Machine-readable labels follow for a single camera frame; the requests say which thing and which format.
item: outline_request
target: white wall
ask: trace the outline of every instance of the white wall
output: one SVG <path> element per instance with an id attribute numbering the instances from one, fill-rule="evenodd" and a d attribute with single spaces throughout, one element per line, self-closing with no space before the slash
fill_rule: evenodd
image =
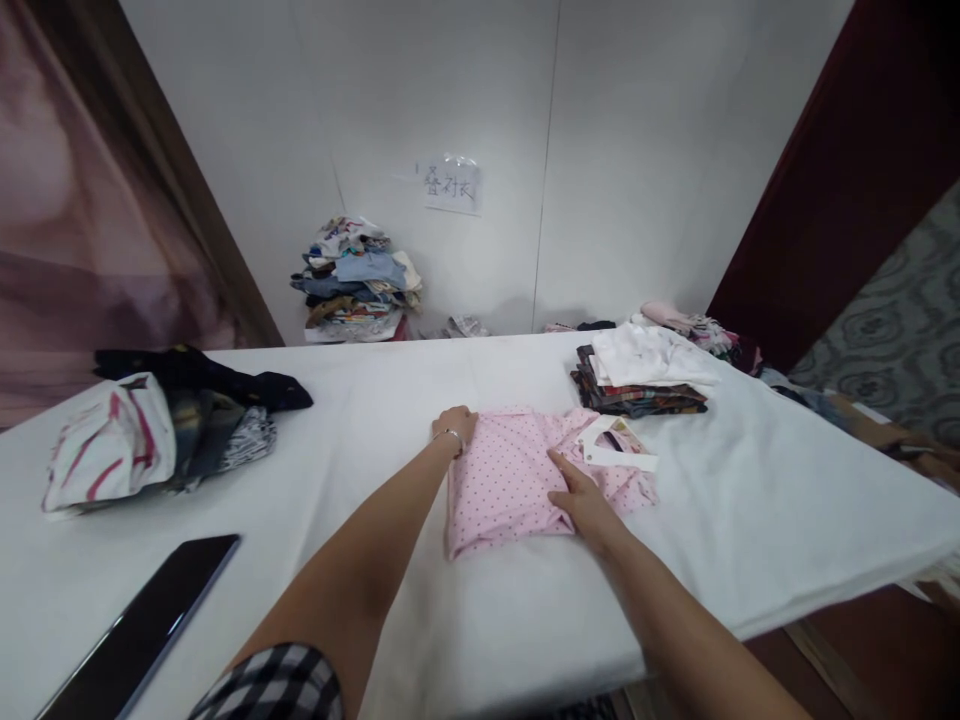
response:
<path id="1" fill-rule="evenodd" d="M 706 310 L 851 5 L 563 3 L 536 328 Z"/>
<path id="2" fill-rule="evenodd" d="M 122 2 L 288 343 L 338 190 L 410 252 L 427 326 L 704 310 L 852 5 Z M 481 165 L 481 218 L 422 207 L 443 152 Z"/>
<path id="3" fill-rule="evenodd" d="M 303 344 L 299 254 L 340 194 L 293 18 L 265 0 L 122 0 L 288 345 Z"/>

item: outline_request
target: paper sign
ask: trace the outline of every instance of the paper sign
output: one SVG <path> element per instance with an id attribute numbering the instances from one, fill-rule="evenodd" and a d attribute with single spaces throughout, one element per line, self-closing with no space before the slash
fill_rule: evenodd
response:
<path id="1" fill-rule="evenodd" d="M 482 176 L 473 160 L 451 156 L 418 164 L 423 178 L 423 204 L 435 210 L 480 215 Z"/>

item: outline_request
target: pink polka dot shirt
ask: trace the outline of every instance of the pink polka dot shirt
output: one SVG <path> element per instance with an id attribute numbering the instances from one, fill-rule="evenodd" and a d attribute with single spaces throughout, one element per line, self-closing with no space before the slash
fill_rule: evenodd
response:
<path id="1" fill-rule="evenodd" d="M 542 415 L 529 408 L 481 413 L 473 442 L 447 476 L 447 556 L 494 548 L 527 535 L 570 534 L 573 523 L 547 499 L 566 491 L 547 457 L 556 448 L 600 487 L 618 515 L 657 503 L 653 475 L 633 467 L 588 465 L 577 436 L 598 414 L 577 408 Z M 618 438 L 629 450 L 630 441 Z M 597 444 L 612 447 L 601 436 Z"/>

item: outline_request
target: smartphone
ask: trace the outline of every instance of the smartphone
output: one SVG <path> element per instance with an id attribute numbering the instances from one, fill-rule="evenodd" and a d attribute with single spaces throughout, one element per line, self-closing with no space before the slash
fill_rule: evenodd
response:
<path id="1" fill-rule="evenodd" d="M 221 535 L 174 550 L 37 720 L 126 717 L 239 542 Z"/>

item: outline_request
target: white tablecloth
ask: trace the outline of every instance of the white tablecloth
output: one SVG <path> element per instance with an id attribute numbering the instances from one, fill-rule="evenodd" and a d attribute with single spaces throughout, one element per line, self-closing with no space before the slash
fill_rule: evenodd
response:
<path id="1" fill-rule="evenodd" d="M 56 433 L 82 396 L 0 436 L 0 715 L 32 717 L 180 542 L 243 542 L 134 709 L 174 718 L 220 673 L 296 569 L 429 437 L 443 409 L 576 406 L 589 333 L 214 353 L 288 373 L 316 402 L 277 415 L 276 452 L 199 492 L 88 517 L 40 513 Z M 704 415 L 634 424 L 661 504 L 627 523 L 740 637 L 899 579 L 960 546 L 960 500 L 712 358 Z M 557 704 L 644 673 L 573 537 L 450 564 L 445 489 L 384 628 L 362 714 L 467 716 Z"/>

